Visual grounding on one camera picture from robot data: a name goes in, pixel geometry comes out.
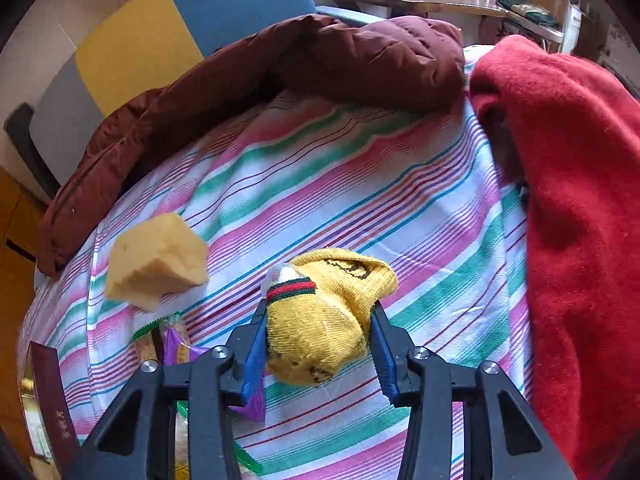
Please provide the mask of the yellow sock bundle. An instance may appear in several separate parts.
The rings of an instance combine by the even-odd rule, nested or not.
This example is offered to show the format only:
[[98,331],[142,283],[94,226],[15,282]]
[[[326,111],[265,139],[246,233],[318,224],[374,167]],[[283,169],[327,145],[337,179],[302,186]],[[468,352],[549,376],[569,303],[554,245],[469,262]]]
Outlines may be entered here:
[[383,260],[321,248],[272,266],[262,281],[267,366],[280,382],[317,387],[368,352],[374,304],[396,292]]

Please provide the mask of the large yellow sponge block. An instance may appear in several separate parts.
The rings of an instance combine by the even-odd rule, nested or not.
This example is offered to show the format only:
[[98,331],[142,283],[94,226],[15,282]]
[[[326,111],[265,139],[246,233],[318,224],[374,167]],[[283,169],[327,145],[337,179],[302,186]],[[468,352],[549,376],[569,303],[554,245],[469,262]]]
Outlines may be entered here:
[[167,294],[207,282],[208,245],[174,212],[119,234],[108,262],[104,295],[153,312]]

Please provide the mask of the green rice snack bag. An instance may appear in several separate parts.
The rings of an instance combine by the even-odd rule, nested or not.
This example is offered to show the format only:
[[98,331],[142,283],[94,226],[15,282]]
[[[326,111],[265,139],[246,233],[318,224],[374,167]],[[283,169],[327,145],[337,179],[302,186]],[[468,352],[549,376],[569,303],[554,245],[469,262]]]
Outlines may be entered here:
[[241,479],[262,474],[262,465],[232,438],[229,413],[221,400],[192,398],[177,403],[175,479]]

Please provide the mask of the cracker packet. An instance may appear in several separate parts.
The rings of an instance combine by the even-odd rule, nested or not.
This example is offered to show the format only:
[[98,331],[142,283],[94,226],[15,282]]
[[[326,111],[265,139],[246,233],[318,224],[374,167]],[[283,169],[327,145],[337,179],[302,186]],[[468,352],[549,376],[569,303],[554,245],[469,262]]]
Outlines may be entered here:
[[[172,336],[175,342],[167,350],[170,330],[175,332],[175,335]],[[142,326],[134,332],[131,341],[134,344],[139,363],[156,361],[160,364],[177,364],[177,344],[179,342],[190,344],[190,337],[181,313],[175,312]]]

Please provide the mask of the maroon gold gift box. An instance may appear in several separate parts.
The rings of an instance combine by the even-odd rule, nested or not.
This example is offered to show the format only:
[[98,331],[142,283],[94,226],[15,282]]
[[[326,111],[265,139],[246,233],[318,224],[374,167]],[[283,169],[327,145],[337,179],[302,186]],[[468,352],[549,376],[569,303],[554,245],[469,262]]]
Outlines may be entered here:
[[20,382],[32,448],[63,477],[80,449],[63,391],[58,352],[32,341]]

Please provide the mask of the wooden wardrobe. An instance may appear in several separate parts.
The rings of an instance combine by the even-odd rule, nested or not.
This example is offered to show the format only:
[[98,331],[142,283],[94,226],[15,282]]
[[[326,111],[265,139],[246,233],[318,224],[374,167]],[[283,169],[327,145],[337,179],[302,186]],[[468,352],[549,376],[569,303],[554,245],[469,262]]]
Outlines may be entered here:
[[32,445],[18,393],[17,339],[34,299],[35,255],[44,205],[1,173],[1,428],[27,462]]

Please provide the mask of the maroon puffer jacket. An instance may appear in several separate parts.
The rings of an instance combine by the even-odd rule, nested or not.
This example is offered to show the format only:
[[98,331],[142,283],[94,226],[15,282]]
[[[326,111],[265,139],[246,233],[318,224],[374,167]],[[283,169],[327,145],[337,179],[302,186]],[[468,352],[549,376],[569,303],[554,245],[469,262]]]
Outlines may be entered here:
[[108,115],[40,223],[37,266],[57,278],[122,194],[168,157],[284,90],[391,110],[444,110],[464,84],[463,37],[406,15],[362,27],[308,14],[221,48]]

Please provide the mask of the red fleece blanket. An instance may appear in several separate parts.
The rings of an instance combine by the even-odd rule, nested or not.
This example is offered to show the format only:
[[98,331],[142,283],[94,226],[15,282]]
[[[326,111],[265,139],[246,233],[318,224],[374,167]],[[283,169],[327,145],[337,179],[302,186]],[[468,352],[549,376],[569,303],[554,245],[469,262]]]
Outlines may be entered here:
[[533,407],[581,479],[639,437],[639,104],[604,68],[521,36],[475,64],[485,129],[509,129],[529,188]]

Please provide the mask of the grey yellow blue headboard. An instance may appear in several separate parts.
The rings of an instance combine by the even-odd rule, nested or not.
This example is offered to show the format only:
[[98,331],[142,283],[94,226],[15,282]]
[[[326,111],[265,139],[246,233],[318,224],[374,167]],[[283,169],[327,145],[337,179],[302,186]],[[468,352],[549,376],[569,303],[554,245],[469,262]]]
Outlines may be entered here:
[[129,0],[55,75],[32,116],[32,143],[63,184],[98,125],[122,104],[171,84],[236,40],[315,8],[314,0]]

